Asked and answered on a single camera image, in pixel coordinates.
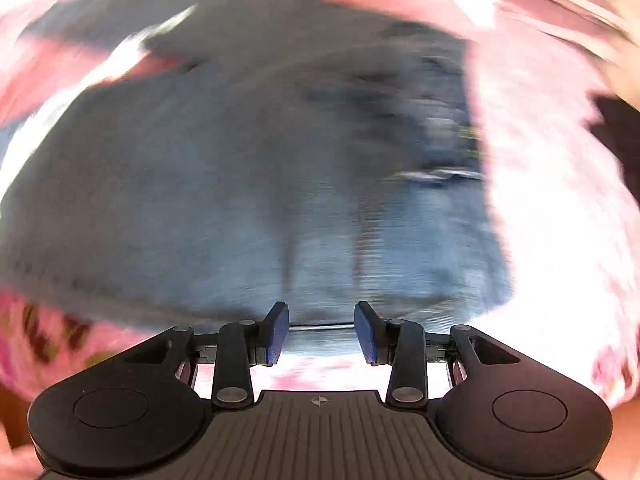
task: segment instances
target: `metal screw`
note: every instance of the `metal screw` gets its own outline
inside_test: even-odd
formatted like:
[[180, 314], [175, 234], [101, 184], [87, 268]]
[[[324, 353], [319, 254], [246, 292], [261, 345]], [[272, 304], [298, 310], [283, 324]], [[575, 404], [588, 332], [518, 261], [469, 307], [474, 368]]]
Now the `metal screw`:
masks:
[[221, 402], [228, 402], [233, 404], [235, 402], [242, 402], [248, 397], [248, 393], [244, 388], [237, 388], [236, 386], [227, 386], [222, 388], [216, 394], [216, 397]]
[[403, 386], [402, 388], [396, 388], [391, 393], [391, 396], [398, 402], [418, 402], [424, 397], [418, 388], [412, 386]]

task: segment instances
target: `blue denim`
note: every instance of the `blue denim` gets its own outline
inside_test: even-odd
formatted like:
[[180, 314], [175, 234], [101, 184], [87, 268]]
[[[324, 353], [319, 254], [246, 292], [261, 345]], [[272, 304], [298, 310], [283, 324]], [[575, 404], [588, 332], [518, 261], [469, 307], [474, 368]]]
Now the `blue denim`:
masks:
[[321, 0], [231, 1], [147, 43], [184, 66], [73, 102], [0, 203], [0, 278], [200, 330], [277, 300], [293, 324], [348, 322], [368, 300], [446, 331], [507, 301], [464, 42]]

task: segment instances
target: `pink fabric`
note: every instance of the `pink fabric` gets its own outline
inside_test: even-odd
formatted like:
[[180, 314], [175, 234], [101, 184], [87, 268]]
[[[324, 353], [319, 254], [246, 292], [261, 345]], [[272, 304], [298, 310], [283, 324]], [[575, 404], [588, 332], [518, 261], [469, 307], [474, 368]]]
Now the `pink fabric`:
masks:
[[[108, 56], [18, 38], [55, 1], [0, 0], [0, 123], [33, 110]], [[452, 0], [335, 1], [422, 20], [474, 42], [466, 59], [467, 93], [515, 295], [471, 323], [596, 390], [611, 406], [635, 394], [640, 214], [617, 160], [584, 127], [596, 118], [589, 92], [606, 91], [598, 73], [569, 45], [507, 16], [498, 15], [492, 30], [477, 29]], [[71, 355], [60, 347], [52, 368], [43, 370], [20, 357], [26, 343], [12, 338], [25, 307], [15, 294], [0, 296], [0, 312], [12, 327], [4, 342], [0, 337], [0, 380], [29, 398], [78, 371], [95, 352], [145, 336], [95, 325], [82, 351]], [[41, 308], [40, 315], [44, 332], [60, 333], [62, 314]], [[292, 362], [271, 384], [366, 387], [358, 362], [354, 356]], [[345, 375], [347, 365], [351, 373]]]
[[42, 474], [42, 466], [33, 446], [11, 450], [0, 425], [0, 480], [35, 480]]

